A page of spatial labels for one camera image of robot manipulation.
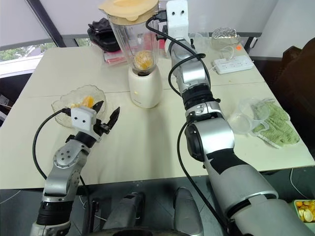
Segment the blender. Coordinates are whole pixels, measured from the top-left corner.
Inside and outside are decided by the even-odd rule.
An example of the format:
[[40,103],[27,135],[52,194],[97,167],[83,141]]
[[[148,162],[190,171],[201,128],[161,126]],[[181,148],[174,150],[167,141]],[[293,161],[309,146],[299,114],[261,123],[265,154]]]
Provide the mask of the blender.
[[[132,101],[142,108],[159,103],[161,75],[157,67],[158,41],[146,28],[146,21],[158,11],[158,0],[107,0],[99,6],[108,17],[118,44],[124,53]],[[151,27],[158,29],[154,21]]]

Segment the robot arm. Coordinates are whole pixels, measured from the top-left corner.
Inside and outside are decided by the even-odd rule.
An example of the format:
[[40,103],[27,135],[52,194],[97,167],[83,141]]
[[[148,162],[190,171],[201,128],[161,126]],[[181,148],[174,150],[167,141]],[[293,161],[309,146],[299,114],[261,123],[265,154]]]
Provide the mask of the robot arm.
[[[169,1],[166,5],[167,26],[169,36],[191,47],[185,40],[188,36],[188,18],[184,16],[187,9],[186,0]],[[165,46],[173,66],[192,56],[169,40]],[[287,203],[278,199],[278,193],[266,179],[235,155],[233,131],[218,100],[213,98],[200,60],[191,59],[183,63],[173,75],[186,110],[188,151],[207,169],[221,210],[234,226],[229,228],[230,233],[235,235],[232,228],[236,228],[239,235],[313,235]]]
[[95,142],[100,141],[103,133],[109,133],[118,119],[120,108],[113,112],[107,124],[102,124],[96,119],[102,103],[96,103],[92,109],[87,107],[71,109],[72,126],[78,133],[75,136],[70,135],[66,144],[54,155],[53,168],[46,179],[37,221],[31,228],[31,236],[64,236],[68,233],[80,173],[87,162],[90,148]]

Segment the black cable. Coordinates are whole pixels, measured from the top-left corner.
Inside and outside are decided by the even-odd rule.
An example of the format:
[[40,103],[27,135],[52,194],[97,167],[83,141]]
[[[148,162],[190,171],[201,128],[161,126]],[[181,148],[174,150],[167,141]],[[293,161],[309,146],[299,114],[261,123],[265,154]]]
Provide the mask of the black cable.
[[39,126],[39,128],[37,129],[35,136],[34,136],[34,140],[33,140],[33,146],[32,146],[32,152],[33,152],[33,161],[34,164],[36,166],[36,169],[38,170],[38,172],[41,174],[41,176],[43,176],[44,179],[47,179],[47,176],[45,175],[45,173],[42,171],[42,169],[40,168],[38,161],[37,161],[37,157],[36,157],[36,142],[37,142],[37,138],[38,135],[42,129],[42,127],[53,117],[55,117],[56,115],[58,115],[59,113],[64,112],[64,109],[61,109],[55,113],[53,113],[51,116],[49,116],[46,120],[44,120],[44,122]]
[[[150,17],[150,18],[146,21],[146,28],[147,28],[148,30],[150,30],[150,31],[152,31],[152,32],[155,32],[155,33],[157,33],[157,34],[159,34],[159,35],[162,35],[163,37],[165,37],[165,38],[171,40],[172,42],[174,42],[174,43],[180,45],[181,47],[185,48],[185,49],[186,49],[187,51],[189,51],[191,54],[197,55],[197,53],[196,53],[192,48],[188,47],[187,45],[181,43],[180,41],[178,41],[178,40],[176,40],[175,38],[173,38],[173,37],[167,35],[166,33],[163,33],[163,32],[161,32],[161,31],[159,31],[159,30],[157,30],[157,29],[155,29],[155,28],[150,27],[150,26],[149,26],[149,23],[150,23],[152,20],[154,20],[154,16],[153,16],[153,17]],[[205,69],[205,73],[206,73],[206,76],[207,76],[208,81],[209,81],[209,89],[210,89],[210,88],[211,88],[211,81],[210,81],[210,75],[209,75],[209,72],[208,72],[208,68],[206,67],[205,63],[203,62],[203,60],[202,60],[201,58],[202,58],[202,57],[197,57],[197,59],[202,63],[203,68]]]
[[91,202],[90,202],[90,193],[87,185],[84,183],[82,176],[80,176],[80,180],[82,182],[83,188],[85,190],[85,194],[87,195],[87,208],[86,208],[86,224],[83,226],[82,235],[86,235],[90,233],[90,217],[91,217]]
[[204,53],[199,53],[199,54],[196,54],[196,55],[193,55],[193,56],[190,56],[188,58],[185,58],[185,59],[181,60],[179,63],[177,63],[175,66],[172,67],[172,69],[168,73],[168,84],[173,89],[173,91],[176,92],[179,96],[181,96],[181,94],[174,88],[174,86],[172,85],[172,82],[171,82],[171,76],[172,76],[173,71],[178,66],[180,66],[181,64],[183,64],[183,63],[185,63],[185,62],[187,62],[187,61],[189,61],[191,59],[194,59],[194,58],[205,58],[205,57],[206,57],[206,55]]
[[181,130],[179,131],[178,134],[178,138],[177,138],[177,155],[178,155],[178,160],[179,163],[185,173],[185,175],[187,176],[188,180],[191,182],[191,184],[193,185],[193,187],[195,188],[195,190],[197,191],[198,195],[201,197],[201,199],[203,200],[203,202],[205,203],[205,205],[209,208],[209,210],[211,211],[211,213],[213,214],[213,216],[217,219],[218,223],[222,226],[222,228],[224,229],[224,231],[227,233],[227,225],[222,221],[222,219],[219,217],[219,215],[217,214],[217,212],[214,210],[214,208],[212,207],[212,205],[210,204],[210,202],[208,201],[208,199],[203,195],[203,193],[201,192],[201,190],[199,189],[199,187],[197,186],[197,184],[193,181],[193,179],[191,178],[191,176],[189,175],[189,173],[187,172],[182,158],[181,158],[181,153],[180,153],[180,140],[181,140],[181,136],[183,133],[183,130],[185,129],[187,125],[187,122],[185,122],[185,124],[183,125],[183,127],[181,128]]

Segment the green towel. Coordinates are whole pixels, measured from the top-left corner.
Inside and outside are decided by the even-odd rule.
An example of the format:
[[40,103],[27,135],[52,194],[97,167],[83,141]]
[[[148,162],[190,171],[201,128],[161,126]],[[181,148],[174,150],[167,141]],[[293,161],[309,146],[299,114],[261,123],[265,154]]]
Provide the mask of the green towel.
[[[296,144],[299,142],[299,135],[287,123],[290,120],[289,115],[281,107],[274,104],[274,99],[265,99],[263,102],[270,109],[270,115],[265,120],[265,122],[269,125],[269,129],[261,131],[258,134],[258,137],[275,148],[281,148],[284,145]],[[264,129],[264,126],[259,125],[253,130],[253,133],[258,133],[262,129]]]

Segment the white power strip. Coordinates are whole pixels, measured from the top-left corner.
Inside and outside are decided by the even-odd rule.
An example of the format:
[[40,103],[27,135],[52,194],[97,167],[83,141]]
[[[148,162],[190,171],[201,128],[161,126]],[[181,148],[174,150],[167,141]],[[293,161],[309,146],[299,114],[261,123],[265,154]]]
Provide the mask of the white power strip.
[[220,75],[241,70],[249,70],[254,66],[254,63],[245,55],[236,56],[228,62],[225,61],[226,59],[217,59],[213,62],[213,66],[215,66],[214,69]]

